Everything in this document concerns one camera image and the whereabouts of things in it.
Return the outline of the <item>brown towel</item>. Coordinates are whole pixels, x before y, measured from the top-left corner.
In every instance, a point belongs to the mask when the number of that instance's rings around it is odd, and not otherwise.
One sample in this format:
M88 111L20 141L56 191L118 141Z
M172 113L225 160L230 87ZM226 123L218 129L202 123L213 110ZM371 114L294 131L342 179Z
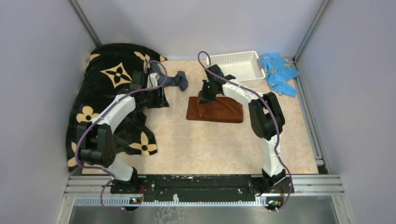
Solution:
M219 97L214 102L204 104L199 103L199 97L190 97L186 119L238 124L244 120L243 106L228 97Z

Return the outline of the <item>white plastic basket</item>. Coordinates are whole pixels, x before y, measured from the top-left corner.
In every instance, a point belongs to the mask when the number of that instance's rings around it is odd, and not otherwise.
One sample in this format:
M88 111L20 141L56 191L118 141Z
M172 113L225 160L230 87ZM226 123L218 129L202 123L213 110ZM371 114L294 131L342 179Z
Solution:
M260 86L266 77L255 51L207 56L206 62L218 65L224 75L233 75L250 88Z

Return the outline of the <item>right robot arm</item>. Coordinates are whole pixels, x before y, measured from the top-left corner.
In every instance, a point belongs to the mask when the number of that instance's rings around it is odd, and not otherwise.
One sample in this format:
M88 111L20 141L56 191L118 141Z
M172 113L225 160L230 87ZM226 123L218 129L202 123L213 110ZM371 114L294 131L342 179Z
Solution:
M276 95L259 93L238 81L225 76L218 65L204 68L207 79L203 81L200 103L215 102L219 94L231 98L248 108L254 134L262 140L265 154L262 167L262 191L276 192L286 177L281 161L280 138L285 118Z

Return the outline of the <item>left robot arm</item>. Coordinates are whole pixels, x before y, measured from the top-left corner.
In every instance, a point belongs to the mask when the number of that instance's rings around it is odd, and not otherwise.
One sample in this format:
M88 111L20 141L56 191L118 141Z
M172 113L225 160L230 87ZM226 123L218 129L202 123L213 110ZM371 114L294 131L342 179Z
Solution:
M150 106L165 106L163 89L167 74L160 78L157 73L135 72L134 76L138 78L137 83L131 83L117 94L97 118L77 126L76 164L110 175L116 193L134 193L141 186L137 169L116 155L115 130L130 113Z

